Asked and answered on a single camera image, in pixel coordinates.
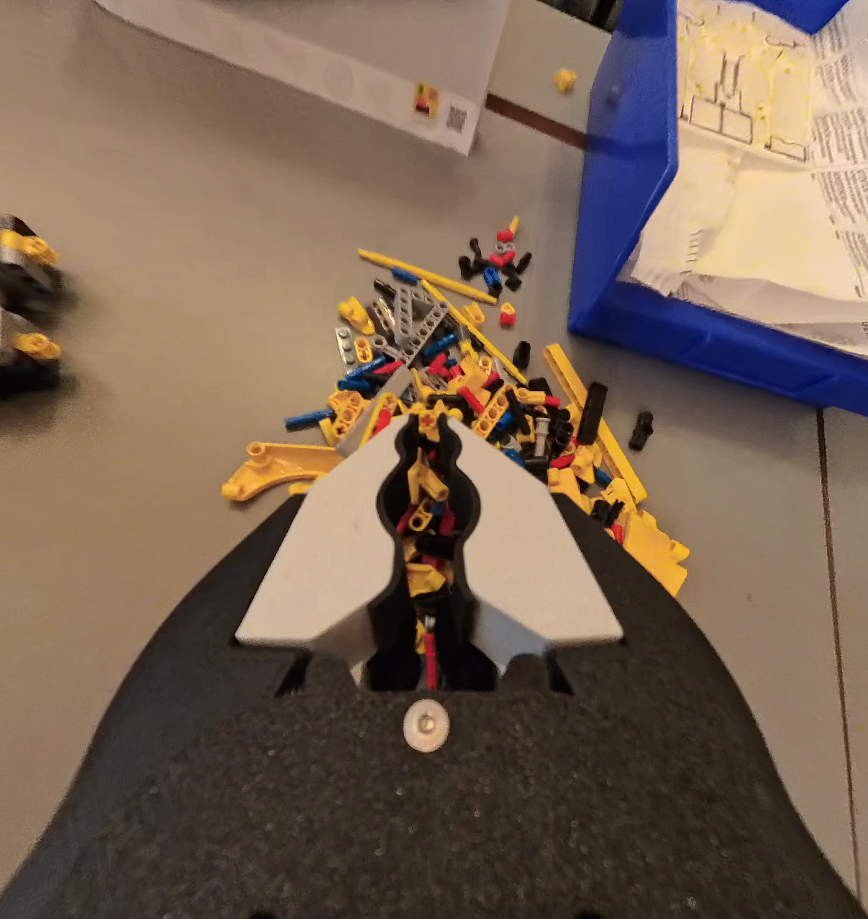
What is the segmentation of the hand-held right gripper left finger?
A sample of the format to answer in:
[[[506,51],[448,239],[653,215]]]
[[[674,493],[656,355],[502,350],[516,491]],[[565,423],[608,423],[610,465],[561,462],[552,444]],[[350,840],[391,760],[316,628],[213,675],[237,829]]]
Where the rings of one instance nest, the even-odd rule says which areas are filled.
[[[424,666],[397,525],[418,447],[417,420],[397,417],[309,489],[237,642],[361,663],[373,690],[417,689]]]

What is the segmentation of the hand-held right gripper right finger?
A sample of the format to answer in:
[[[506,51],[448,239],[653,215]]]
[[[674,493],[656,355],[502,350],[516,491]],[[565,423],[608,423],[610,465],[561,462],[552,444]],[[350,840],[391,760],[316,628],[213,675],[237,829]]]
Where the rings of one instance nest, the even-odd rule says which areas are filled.
[[[455,563],[473,604],[471,644],[504,673],[523,655],[620,642],[624,628],[548,487],[461,422],[441,430],[456,514],[460,488],[471,490]]]

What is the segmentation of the pile of toy building pieces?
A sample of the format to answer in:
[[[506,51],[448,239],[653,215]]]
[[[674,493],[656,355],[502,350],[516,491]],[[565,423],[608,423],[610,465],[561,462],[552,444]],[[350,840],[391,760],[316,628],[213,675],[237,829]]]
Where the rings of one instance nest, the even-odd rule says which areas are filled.
[[[243,504],[285,486],[294,499],[292,523],[313,485],[397,417],[413,416],[419,447],[406,473],[409,503],[397,530],[417,613],[416,651],[424,666],[418,686],[488,690],[499,673],[471,644],[473,604],[455,571],[471,490],[460,488],[456,514],[458,481],[441,446],[441,427],[453,418],[548,487],[624,628],[617,643],[624,644],[626,614],[601,586],[586,543],[611,538],[614,559],[631,557],[647,573],[652,594],[666,598],[685,582],[688,549],[643,508],[646,491],[603,417],[605,388],[579,382],[557,346],[547,357],[562,390],[528,378],[530,345],[520,342],[512,356],[503,354],[483,333],[481,305],[455,303],[461,284],[388,265],[394,279],[376,280],[373,300],[352,297],[338,306],[339,377],[330,394],[282,423],[285,432],[307,432],[315,444],[251,442],[222,496]]]

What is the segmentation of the black toy car chassis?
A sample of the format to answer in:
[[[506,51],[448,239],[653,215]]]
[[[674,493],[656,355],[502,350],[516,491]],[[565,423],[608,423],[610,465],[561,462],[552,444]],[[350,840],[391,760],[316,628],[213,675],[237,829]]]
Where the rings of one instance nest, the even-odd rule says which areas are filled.
[[[0,214],[0,403],[60,385],[62,351],[42,319],[65,294],[52,246],[19,217]]]

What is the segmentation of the grey desk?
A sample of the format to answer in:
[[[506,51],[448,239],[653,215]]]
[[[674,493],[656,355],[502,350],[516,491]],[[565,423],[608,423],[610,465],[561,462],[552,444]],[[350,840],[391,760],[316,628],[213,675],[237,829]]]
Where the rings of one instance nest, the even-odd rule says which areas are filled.
[[[338,302],[376,248],[442,273],[512,216],[518,328],[609,387],[680,602],[868,912],[868,419],[566,332],[582,152],[487,112],[464,158],[131,29],[0,2],[0,213],[77,301],[61,391],[0,407],[0,892],[180,600],[285,498],[220,497],[251,441],[330,393]]]

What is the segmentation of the blue plastic bin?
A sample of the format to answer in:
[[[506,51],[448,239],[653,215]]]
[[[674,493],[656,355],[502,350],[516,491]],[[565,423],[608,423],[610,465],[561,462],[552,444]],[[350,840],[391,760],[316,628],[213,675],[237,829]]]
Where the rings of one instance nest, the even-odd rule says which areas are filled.
[[[678,165],[676,2],[624,2],[593,82],[567,328],[868,418],[868,361],[618,280]]]

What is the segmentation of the white printed leaflet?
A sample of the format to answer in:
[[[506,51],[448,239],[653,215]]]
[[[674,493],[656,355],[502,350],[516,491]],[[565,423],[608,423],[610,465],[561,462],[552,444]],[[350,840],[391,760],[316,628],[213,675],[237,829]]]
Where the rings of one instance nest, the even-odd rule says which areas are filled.
[[[691,278],[671,297],[868,359],[868,2],[846,2],[815,34],[811,187],[823,206],[817,242],[793,247],[802,289],[770,281]]]

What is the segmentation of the instruction booklet yellow car cover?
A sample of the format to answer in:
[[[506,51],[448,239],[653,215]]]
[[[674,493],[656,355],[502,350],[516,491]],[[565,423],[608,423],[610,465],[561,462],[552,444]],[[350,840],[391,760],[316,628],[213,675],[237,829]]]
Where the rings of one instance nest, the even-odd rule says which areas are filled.
[[[461,155],[508,1],[98,1],[129,25]]]

